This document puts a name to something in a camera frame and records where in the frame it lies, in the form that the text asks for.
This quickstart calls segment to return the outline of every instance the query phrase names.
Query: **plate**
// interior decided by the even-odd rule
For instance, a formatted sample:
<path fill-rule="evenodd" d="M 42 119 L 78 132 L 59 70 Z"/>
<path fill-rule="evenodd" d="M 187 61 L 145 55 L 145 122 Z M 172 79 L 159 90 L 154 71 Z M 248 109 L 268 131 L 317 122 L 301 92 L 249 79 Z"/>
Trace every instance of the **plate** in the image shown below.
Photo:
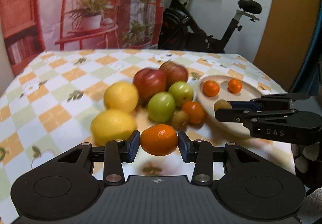
<path fill-rule="evenodd" d="M 214 104 L 217 100 L 226 101 L 250 101 L 251 99 L 260 98 L 262 96 L 261 91 L 251 86 L 250 84 L 242 81 L 243 88 L 241 92 L 237 94 L 230 93 L 228 91 L 228 82 L 233 79 L 230 76 L 224 75 L 212 75 L 204 77 L 200 80 L 197 86 L 197 98 L 201 106 L 205 109 L 208 115 L 213 119 L 214 123 L 223 128 L 224 130 L 232 133 L 238 137 L 249 138 L 249 130 L 243 126 L 242 123 L 234 122 L 219 122 L 215 119 Z M 215 97 L 207 97 L 202 92 L 203 83 L 207 80 L 215 81 L 220 86 L 219 94 Z"/>

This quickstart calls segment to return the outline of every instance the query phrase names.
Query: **tangerine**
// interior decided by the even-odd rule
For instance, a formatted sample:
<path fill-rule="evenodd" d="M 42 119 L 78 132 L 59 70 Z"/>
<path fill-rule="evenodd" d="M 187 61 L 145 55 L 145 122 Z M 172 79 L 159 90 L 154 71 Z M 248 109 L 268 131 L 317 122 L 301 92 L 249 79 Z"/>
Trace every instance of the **tangerine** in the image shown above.
<path fill-rule="evenodd" d="M 242 89 L 243 85 L 241 83 L 240 80 L 238 79 L 231 79 L 229 82 L 228 82 L 228 90 L 231 92 L 231 93 L 239 93 Z"/>
<path fill-rule="evenodd" d="M 205 81 L 202 86 L 202 92 L 207 97 L 215 97 L 218 95 L 220 87 L 217 82 L 214 81 Z"/>
<path fill-rule="evenodd" d="M 140 143 L 145 152 L 155 156 L 165 156 L 177 148 L 178 136 L 173 127 L 158 124 L 142 132 Z"/>
<path fill-rule="evenodd" d="M 182 110 L 189 116 L 189 123 L 199 124 L 204 121 L 206 113 L 201 105 L 196 101 L 187 101 L 183 104 Z"/>

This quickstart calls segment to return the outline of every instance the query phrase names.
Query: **tablecloth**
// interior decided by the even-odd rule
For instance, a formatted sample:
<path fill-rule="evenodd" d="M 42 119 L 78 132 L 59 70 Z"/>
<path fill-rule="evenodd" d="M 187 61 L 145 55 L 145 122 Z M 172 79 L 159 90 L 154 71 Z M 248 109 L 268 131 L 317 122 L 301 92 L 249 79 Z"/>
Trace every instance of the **tablecloth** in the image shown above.
<path fill-rule="evenodd" d="M 10 199 L 13 182 L 25 172 L 56 155 L 94 140 L 93 118 L 104 110 L 103 94 L 116 81 L 132 81 L 146 67 L 158 68 L 164 61 L 187 67 L 188 82 L 196 87 L 201 77 L 223 74 L 243 80 L 263 92 L 285 91 L 269 76 L 237 54 L 207 54 L 164 50 L 45 51 L 38 55 L 9 85 L 0 98 L 0 217 L 10 224 L 17 212 Z M 152 125 L 146 111 L 136 111 L 138 130 Z M 224 146 L 235 142 L 293 172 L 293 157 L 286 143 L 239 139 L 226 134 L 210 119 L 200 128 L 189 126 L 192 139 Z M 123 164 L 128 175 L 187 175 L 194 164 L 185 164 L 178 149 L 164 157 L 147 154 L 141 148 L 132 164 Z M 93 175 L 102 179 L 103 164 L 95 163 Z M 214 163 L 214 179 L 223 175 L 222 163 Z"/>

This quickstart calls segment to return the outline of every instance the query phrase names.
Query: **glove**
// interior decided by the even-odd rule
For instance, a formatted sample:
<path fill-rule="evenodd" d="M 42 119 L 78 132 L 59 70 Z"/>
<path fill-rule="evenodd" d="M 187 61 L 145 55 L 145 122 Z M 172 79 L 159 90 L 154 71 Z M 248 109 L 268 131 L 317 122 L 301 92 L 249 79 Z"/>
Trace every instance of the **glove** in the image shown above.
<path fill-rule="evenodd" d="M 309 146 L 292 144 L 292 153 L 295 175 L 310 188 L 308 196 L 322 187 L 322 145 L 320 142 Z"/>

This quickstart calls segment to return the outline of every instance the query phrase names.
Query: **lemon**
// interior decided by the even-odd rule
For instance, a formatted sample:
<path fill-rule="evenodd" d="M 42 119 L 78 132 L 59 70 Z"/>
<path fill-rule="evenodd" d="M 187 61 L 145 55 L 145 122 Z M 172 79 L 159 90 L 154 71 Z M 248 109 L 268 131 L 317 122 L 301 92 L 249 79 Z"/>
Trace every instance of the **lemon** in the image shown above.
<path fill-rule="evenodd" d="M 104 104 L 107 109 L 121 109 L 131 112 L 139 101 L 136 86 L 125 81 L 119 81 L 108 87 L 104 94 Z"/>
<path fill-rule="evenodd" d="M 120 109 L 105 110 L 91 123 L 91 132 L 99 146 L 111 140 L 127 140 L 135 129 L 136 122 L 132 115 Z"/>

